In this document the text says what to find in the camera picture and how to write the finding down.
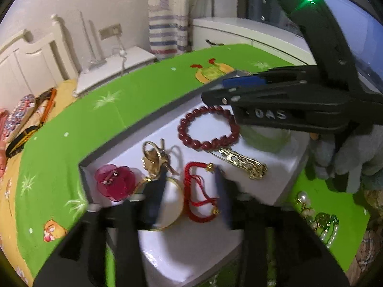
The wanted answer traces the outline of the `grey gloved right hand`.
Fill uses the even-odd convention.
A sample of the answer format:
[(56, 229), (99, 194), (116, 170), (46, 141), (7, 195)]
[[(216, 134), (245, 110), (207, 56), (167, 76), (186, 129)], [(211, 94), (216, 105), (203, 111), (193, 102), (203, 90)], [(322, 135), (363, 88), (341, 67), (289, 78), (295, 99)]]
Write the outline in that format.
[(332, 134), (312, 134), (310, 151), (319, 179), (348, 174), (360, 167), (358, 184), (366, 190), (382, 190), (382, 126), (373, 125), (349, 136), (338, 150)]

